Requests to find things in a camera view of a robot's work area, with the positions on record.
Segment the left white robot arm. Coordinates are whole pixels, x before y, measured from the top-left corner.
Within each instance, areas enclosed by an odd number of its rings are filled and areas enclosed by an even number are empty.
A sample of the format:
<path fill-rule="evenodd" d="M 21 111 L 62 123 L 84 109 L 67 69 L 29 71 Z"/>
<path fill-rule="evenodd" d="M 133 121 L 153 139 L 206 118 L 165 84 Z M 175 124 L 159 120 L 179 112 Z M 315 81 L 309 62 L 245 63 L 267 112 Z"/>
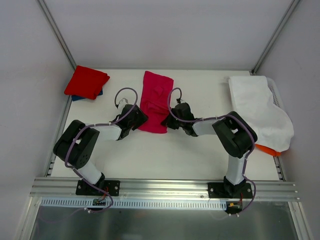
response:
<path fill-rule="evenodd" d="M 99 195 L 105 188 L 105 175 L 90 160 L 97 141 L 122 140 L 148 119 L 136 104 L 125 104 L 121 113 L 108 123 L 86 125 L 73 120 L 55 143 L 53 153 L 66 168 L 79 175 L 93 195 Z"/>

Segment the crimson pink t shirt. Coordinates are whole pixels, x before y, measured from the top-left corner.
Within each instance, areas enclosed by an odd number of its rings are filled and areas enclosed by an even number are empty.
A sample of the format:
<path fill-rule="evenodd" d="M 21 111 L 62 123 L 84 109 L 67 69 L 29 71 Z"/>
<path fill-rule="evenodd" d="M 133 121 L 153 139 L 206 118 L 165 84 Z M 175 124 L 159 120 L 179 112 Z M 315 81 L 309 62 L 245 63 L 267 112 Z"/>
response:
<path fill-rule="evenodd" d="M 174 80 L 167 76 L 150 71 L 144 73 L 140 109 L 148 116 L 148 120 L 139 130 L 153 134 L 167 133 L 167 127 L 161 122 L 169 114 L 167 100 L 173 86 Z"/>

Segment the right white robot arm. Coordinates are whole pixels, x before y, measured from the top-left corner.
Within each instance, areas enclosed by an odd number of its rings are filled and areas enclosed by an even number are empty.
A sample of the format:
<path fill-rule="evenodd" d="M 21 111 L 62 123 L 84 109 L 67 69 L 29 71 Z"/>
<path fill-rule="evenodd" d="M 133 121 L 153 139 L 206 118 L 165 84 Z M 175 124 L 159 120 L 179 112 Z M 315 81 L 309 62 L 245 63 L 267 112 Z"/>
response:
<path fill-rule="evenodd" d="M 230 198 L 241 193 L 247 183 L 244 176 L 247 159 L 255 148 L 258 136 L 236 111 L 218 117 L 195 118 L 190 105 L 183 102 L 169 110 L 161 125 L 172 130 L 181 128 L 191 137 L 217 136 L 228 153 L 228 166 L 223 187 L 214 191 Z"/>

